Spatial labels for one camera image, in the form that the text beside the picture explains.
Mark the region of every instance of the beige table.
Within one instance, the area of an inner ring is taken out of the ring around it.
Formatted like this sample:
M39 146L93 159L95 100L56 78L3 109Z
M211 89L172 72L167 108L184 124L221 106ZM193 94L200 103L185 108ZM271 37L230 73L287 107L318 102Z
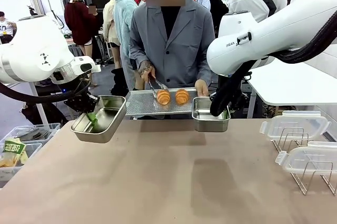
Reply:
M320 178L300 192L262 121L207 134L193 121L123 121L107 144L67 124L0 191L0 223L334 223L337 198Z

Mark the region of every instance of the tattooed hand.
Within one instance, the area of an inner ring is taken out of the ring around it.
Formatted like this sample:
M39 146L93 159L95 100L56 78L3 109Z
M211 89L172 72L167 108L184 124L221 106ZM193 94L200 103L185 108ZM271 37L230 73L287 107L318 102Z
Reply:
M141 66L139 68L139 74L141 75L141 77L145 81L145 83L148 82L149 75L156 78L155 71L156 70L155 70L154 66L151 64L150 61L141 62Z

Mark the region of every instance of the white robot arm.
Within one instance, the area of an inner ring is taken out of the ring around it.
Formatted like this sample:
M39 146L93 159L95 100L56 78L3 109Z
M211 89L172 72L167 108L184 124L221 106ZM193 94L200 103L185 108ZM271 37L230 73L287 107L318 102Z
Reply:
M231 29L238 32L226 35L220 30L220 35L225 36L214 40L208 48L211 70L230 76L212 96L214 116L232 101L233 93L251 68L265 65L271 56L285 63L304 62L336 42L337 0L297 0L259 23L251 20L249 14L224 16L226 22L231 18Z
M88 56L74 57L58 28L48 16L32 16L17 22L17 33L9 44L0 45L0 93L28 103L66 101L74 110L91 112L98 99L85 84L88 72L100 72ZM38 82L47 78L64 94L35 97L15 92L4 83Z
M312 2L297 0L259 23L249 18L250 13L225 16L224 20L231 18L232 27L237 24L235 28L241 31L219 37L209 46L207 62L211 70L219 75L230 75L244 62L309 43L337 11L337 0L316 0L315 5Z

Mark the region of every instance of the clear plastic container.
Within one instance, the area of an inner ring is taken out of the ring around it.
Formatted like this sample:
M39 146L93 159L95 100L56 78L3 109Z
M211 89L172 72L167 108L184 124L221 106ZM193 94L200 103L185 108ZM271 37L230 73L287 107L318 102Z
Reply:
M26 153L28 158L33 157L42 148L42 143L34 143L26 145ZM4 149L4 144L0 144L0 154ZM15 167L10 168L0 168L0 188L10 181L10 179L19 172L23 164L19 161Z
M315 139L327 131L331 122L321 116L319 111L284 111L282 116L263 122L260 132L272 140L284 139L287 135L292 139Z
M34 133L42 133L38 140L21 140L22 143L25 144L33 144L33 143L42 143L45 145L60 129L60 123L53 123L48 125L27 125L27 126L17 126L11 132L9 132L2 140L0 140L0 144L3 144L7 138L20 138L21 135L33 132Z
M337 173L337 148L298 147L287 154L281 151L276 161L283 169L296 174L329 175Z

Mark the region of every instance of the croissant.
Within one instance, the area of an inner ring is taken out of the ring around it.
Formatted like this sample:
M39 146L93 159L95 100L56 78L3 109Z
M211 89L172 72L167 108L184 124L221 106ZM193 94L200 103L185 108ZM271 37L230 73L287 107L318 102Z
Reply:
M157 101L159 104L167 105L170 100L170 93L168 91L161 90L157 92Z
M186 104L190 99L189 93L187 90L178 90L175 93L175 100L178 105Z

